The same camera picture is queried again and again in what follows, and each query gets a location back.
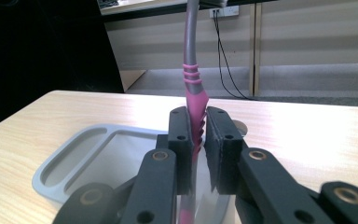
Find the electrical cord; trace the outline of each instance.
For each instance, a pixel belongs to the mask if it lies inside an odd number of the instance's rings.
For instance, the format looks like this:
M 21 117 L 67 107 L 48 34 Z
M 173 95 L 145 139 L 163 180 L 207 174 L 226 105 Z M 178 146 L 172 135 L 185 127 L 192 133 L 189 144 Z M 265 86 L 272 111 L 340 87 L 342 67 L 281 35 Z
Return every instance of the electrical cord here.
M 216 29 L 216 33 L 217 33 L 217 52 L 218 52 L 218 55 L 219 55 L 219 71 L 220 71 L 220 80 L 222 82 L 222 86 L 223 88 L 226 90 L 226 92 L 228 92 L 231 96 L 235 97 L 235 98 L 239 98 L 239 99 L 245 99 L 245 100 L 250 100 L 250 101 L 257 101 L 256 99 L 252 99 L 252 98 L 249 98 L 245 95 L 243 95 L 241 93 L 241 91 L 238 89 L 237 85 L 235 84 L 235 81 L 231 75 L 231 72 L 229 70 L 229 66 L 228 66 L 228 62 L 227 62 L 227 57 L 226 57 L 226 54 L 225 54 L 225 50 L 223 48 L 223 44 L 222 44 L 222 41 L 220 39 L 220 30 L 219 30 L 219 20 L 217 19 L 217 11 L 214 10 L 213 11 L 213 21 L 214 21 L 214 27 Z M 233 94 L 231 91 L 229 91 L 225 85 L 225 82 L 223 81 L 223 74 L 222 74 L 222 66 L 221 66 L 221 57 L 220 57 L 220 50 L 222 51 L 223 53 L 223 56 L 225 58 L 225 62 L 226 62 L 226 66 L 227 66 L 227 70 L 228 70 L 228 75 L 231 79 L 231 82 L 232 84 L 234 85 L 234 88 L 235 90 L 240 94 L 240 96 L 238 95 L 235 95 Z

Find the wooden table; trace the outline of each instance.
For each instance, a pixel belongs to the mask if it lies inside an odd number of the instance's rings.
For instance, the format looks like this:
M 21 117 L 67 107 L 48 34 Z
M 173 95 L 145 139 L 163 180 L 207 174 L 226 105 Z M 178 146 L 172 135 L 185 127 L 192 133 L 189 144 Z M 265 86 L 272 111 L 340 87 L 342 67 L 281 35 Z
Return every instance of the wooden table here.
M 35 170 L 62 143 L 96 123 L 167 130 L 185 98 L 53 91 L 0 123 L 0 223 L 51 223 L 57 207 L 32 188 Z M 248 126 L 250 147 L 272 152 L 300 183 L 358 186 L 358 107 L 211 99 Z

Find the gray floor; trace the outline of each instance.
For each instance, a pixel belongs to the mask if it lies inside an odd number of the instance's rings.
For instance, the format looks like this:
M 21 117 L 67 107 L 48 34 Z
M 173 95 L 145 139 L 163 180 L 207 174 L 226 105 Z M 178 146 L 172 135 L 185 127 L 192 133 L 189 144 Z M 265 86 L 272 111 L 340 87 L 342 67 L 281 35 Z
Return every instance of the gray floor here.
M 239 99 L 222 85 L 219 68 L 201 68 L 203 86 L 211 98 Z M 249 97 L 249 68 L 222 68 L 223 83 L 234 95 Z M 263 66 L 260 101 L 358 106 L 358 64 Z M 132 94 L 185 96 L 182 69 L 148 70 L 128 90 Z

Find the toothbrush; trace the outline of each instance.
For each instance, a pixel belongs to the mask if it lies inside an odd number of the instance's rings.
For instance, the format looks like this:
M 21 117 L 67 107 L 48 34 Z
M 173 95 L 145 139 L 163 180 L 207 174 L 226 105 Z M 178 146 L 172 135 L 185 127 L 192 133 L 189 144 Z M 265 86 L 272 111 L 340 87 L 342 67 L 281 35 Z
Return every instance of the toothbrush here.
M 211 5 L 211 0 L 204 4 Z M 212 5 L 224 7 L 227 0 L 212 0 Z M 191 191 L 182 195 L 179 211 L 179 224 L 193 224 L 196 208 L 197 160 L 201 149 L 203 126 L 205 125 L 206 105 L 209 97 L 202 87 L 199 66 L 196 59 L 196 28 L 200 0 L 187 0 L 186 29 L 184 45 L 183 75 L 186 85 L 186 105 L 191 123 L 191 137 L 194 143 L 191 171 Z

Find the wall outlet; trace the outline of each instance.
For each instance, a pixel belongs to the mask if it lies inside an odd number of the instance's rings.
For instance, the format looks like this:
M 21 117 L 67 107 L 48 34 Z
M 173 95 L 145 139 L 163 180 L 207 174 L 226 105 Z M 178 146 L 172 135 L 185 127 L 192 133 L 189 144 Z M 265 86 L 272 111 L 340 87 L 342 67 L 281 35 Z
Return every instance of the wall outlet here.
M 229 17 L 229 16 L 238 16 L 240 15 L 240 7 L 222 7 L 222 8 L 213 8 L 209 9 L 209 17 L 213 18 L 213 13 L 217 13 L 217 17 Z

